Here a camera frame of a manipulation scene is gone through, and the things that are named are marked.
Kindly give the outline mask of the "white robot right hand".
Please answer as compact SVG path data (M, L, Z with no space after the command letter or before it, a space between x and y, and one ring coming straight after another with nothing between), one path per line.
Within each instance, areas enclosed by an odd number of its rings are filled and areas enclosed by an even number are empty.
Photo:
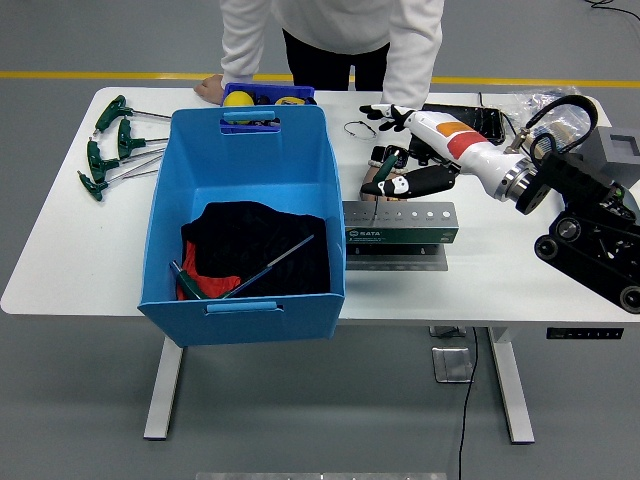
M477 177L490 197L516 202L533 178L523 155L503 152L450 114L393 104L365 105L360 110L371 119L390 119L397 130L408 129L444 161L442 165L416 169L391 180L366 183L361 186L365 195L422 197L451 189L455 177L466 174Z

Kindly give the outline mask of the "person's right hand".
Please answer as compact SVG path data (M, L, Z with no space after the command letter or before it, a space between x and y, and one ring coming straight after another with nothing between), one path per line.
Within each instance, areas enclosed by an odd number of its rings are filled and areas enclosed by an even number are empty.
M224 95L222 80L223 76L221 74L214 74L195 85L193 90L203 100L215 105L220 105Z

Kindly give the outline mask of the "person's left hand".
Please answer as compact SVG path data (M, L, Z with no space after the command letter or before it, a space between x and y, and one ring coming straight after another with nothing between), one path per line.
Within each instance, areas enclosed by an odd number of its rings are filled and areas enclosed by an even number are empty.
M363 184L371 183L373 181L375 175L378 173L378 171L379 171L379 169L377 167L370 166L368 171L367 171L367 173L365 174L365 176L363 178L362 183ZM387 176L387 179L390 180L390 179L393 179L395 177L397 177L397 174L390 173ZM375 195L368 195L368 194L364 194L364 193L360 194L360 199L362 201L373 201L373 202L375 202L376 200L393 201L393 198L378 197L378 196L375 196Z

